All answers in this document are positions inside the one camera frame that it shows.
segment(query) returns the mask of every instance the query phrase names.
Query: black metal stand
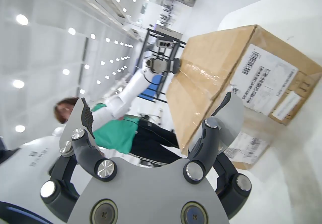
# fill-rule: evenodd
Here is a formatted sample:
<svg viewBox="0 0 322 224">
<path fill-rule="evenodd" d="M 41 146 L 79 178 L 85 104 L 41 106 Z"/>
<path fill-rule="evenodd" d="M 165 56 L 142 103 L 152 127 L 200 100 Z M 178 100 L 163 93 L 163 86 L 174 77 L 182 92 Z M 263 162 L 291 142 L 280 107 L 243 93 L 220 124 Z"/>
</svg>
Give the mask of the black metal stand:
<svg viewBox="0 0 322 224">
<path fill-rule="evenodd" d="M 138 70 L 138 68 L 140 68 L 140 65 L 142 64 L 142 61 L 143 61 L 143 58 L 144 58 L 144 52 L 146 51 L 146 46 L 148 45 L 148 40 L 149 40 L 150 36 L 154 37 L 154 38 L 164 37 L 164 38 L 167 38 L 167 40 L 172 40 L 174 42 L 174 47 L 171 50 L 170 56 L 165 55 L 164 51 L 162 52 L 160 47 L 159 47 L 158 51 L 150 50 L 153 53 L 153 55 L 156 56 L 156 58 L 160 58 L 162 60 L 173 60 L 175 58 L 177 52 L 178 52 L 178 49 L 179 48 L 184 48 L 184 46 L 186 44 L 185 42 L 183 42 L 183 41 L 181 41 L 179 39 L 176 39 L 176 38 L 171 37 L 171 36 L 169 36 L 167 34 L 164 34 L 162 32 L 158 32 L 158 31 L 151 30 L 151 29 L 148 28 L 147 33 L 146 33 L 146 37 L 144 39 L 144 43 L 143 43 L 143 46 L 142 46 L 142 49 L 141 49 L 141 52 L 140 52 L 140 56 L 138 58 L 138 61 L 137 61 L 137 64 L 136 64 L 134 72 L 136 72 Z M 160 82 L 158 84 L 156 84 L 156 86 L 157 86 L 156 89 L 147 88 L 147 89 L 149 89 L 151 91 L 155 91 L 156 92 L 156 97 L 153 97 L 153 96 L 150 96 L 150 95 L 147 95 L 147 94 L 144 94 L 144 93 L 141 93 L 141 95 L 153 99 L 153 101 L 149 100 L 149 101 L 152 101 L 152 102 L 162 101 L 162 102 L 167 103 L 165 100 L 159 99 L 159 97 L 160 97 L 160 94 L 164 94 L 161 91 L 162 91 L 162 88 L 164 86 L 164 83 L 165 83 L 165 80 L 166 80 L 168 74 L 169 74 L 168 72 L 163 72 L 162 73 Z"/>
</svg>

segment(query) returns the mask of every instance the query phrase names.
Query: textured fingertip pad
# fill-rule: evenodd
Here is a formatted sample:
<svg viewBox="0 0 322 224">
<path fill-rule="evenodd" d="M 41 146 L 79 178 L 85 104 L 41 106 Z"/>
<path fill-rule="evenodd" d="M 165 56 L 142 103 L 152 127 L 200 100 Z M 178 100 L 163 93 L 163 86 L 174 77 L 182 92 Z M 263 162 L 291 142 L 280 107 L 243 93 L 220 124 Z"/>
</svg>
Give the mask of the textured fingertip pad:
<svg viewBox="0 0 322 224">
<path fill-rule="evenodd" d="M 93 124 L 93 115 L 91 113 L 90 107 L 88 107 L 85 98 L 82 98 L 84 109 L 82 111 L 82 124 L 87 128 L 87 130 L 93 136 L 92 124 Z"/>
<path fill-rule="evenodd" d="M 211 116 L 215 116 L 230 101 L 230 97 L 231 97 L 231 92 L 227 92 L 223 101 L 221 102 L 219 107 L 214 111 L 214 113 Z"/>
</svg>

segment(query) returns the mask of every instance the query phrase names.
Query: shipping label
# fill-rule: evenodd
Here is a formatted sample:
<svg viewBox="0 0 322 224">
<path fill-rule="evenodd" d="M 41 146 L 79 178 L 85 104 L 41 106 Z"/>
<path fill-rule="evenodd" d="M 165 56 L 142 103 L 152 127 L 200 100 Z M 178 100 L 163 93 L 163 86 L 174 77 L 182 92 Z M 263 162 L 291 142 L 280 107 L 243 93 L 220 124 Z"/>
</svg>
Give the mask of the shipping label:
<svg viewBox="0 0 322 224">
<path fill-rule="evenodd" d="M 230 81 L 244 106 L 269 115 L 292 82 L 298 68 L 250 44 Z"/>
<path fill-rule="evenodd" d="M 231 161 L 254 164 L 267 146 L 264 140 L 240 132 L 224 153 Z"/>
</svg>

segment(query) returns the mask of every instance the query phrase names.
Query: barcode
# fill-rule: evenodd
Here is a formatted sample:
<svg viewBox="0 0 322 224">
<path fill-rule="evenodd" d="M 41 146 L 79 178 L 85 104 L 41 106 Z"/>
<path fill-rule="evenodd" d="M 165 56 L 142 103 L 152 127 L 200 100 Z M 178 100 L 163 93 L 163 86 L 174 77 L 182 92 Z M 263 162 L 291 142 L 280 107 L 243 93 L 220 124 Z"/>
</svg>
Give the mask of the barcode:
<svg viewBox="0 0 322 224">
<path fill-rule="evenodd" d="M 270 70 L 266 68 L 263 75 L 261 76 L 260 80 L 257 82 L 252 94 L 249 96 L 248 100 L 246 101 L 246 103 L 251 103 L 251 101 L 255 97 L 256 93 L 259 91 L 261 85 L 264 83 L 265 79 L 267 78 L 269 72 L 270 72 Z"/>
<path fill-rule="evenodd" d="M 233 87 L 232 89 L 231 89 L 231 92 L 232 93 L 235 93 L 235 94 L 237 94 L 237 92 L 239 91 L 239 89 L 238 88 L 235 88 L 235 87 Z"/>
<path fill-rule="evenodd" d="M 231 148 L 231 147 L 229 147 L 229 148 L 227 148 L 225 150 L 225 154 L 226 154 L 226 156 L 229 159 L 233 159 L 238 152 L 239 152 L 239 149 L 237 149 L 237 148 Z"/>
<path fill-rule="evenodd" d="M 254 78 L 253 78 L 253 80 L 252 80 L 251 84 L 249 85 L 248 89 L 246 90 L 245 94 L 244 94 L 244 95 L 243 95 L 243 97 L 242 97 L 242 99 L 243 99 L 243 100 L 244 100 L 244 99 L 246 99 L 246 97 L 247 97 L 248 93 L 250 92 L 250 90 L 251 90 L 251 89 L 253 88 L 253 86 L 255 85 L 255 83 L 256 83 L 256 81 L 257 81 L 258 77 L 260 76 L 261 72 L 263 71 L 263 69 L 264 69 L 264 68 L 263 68 L 262 66 L 260 66 L 260 68 L 257 70 L 256 75 L 254 76 Z"/>
<path fill-rule="evenodd" d="M 246 158 L 250 158 L 252 155 L 254 155 L 255 151 L 258 149 L 258 147 L 260 146 L 262 140 L 261 139 L 253 139 L 251 142 L 251 149 L 249 150 L 249 152 L 247 153 Z"/>
<path fill-rule="evenodd" d="M 290 72 L 290 74 L 288 75 L 287 79 L 285 80 L 282 88 L 278 91 L 278 93 L 276 94 L 277 97 L 279 97 L 283 91 L 283 89 L 286 87 L 287 83 L 289 83 L 291 77 L 293 76 L 294 71 Z"/>
<path fill-rule="evenodd" d="M 245 75 L 248 75 L 248 73 L 251 71 L 254 63 L 256 62 L 257 58 L 259 57 L 259 53 L 253 51 L 250 58 L 247 61 L 247 64 L 244 66 L 242 73 Z"/>
</svg>

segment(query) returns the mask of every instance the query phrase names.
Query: blue panel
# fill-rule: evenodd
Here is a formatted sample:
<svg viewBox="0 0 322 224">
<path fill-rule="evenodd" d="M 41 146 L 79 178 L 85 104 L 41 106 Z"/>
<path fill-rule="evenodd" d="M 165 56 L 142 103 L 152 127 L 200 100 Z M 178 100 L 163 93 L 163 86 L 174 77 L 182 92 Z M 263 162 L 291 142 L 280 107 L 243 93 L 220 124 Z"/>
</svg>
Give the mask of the blue panel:
<svg viewBox="0 0 322 224">
<path fill-rule="evenodd" d="M 149 88 L 151 88 L 151 89 L 157 89 L 158 88 L 158 84 L 160 83 L 160 81 L 161 81 L 161 75 L 157 75 L 157 76 L 154 76 L 154 78 L 152 79 L 152 83 L 155 83 L 155 84 L 150 84 L 150 86 L 149 86 Z M 152 98 L 149 98 L 149 97 L 146 97 L 146 96 L 144 96 L 144 94 L 146 94 L 146 95 L 149 95 L 149 96 L 153 96 L 154 97 L 154 95 L 156 94 L 156 92 L 155 91 L 151 91 L 151 90 L 149 90 L 149 89 L 146 89 L 145 91 L 143 91 L 138 97 L 139 98 L 144 98 L 144 99 L 147 99 L 147 100 L 151 100 L 151 101 L 153 101 L 153 99 Z"/>
</svg>

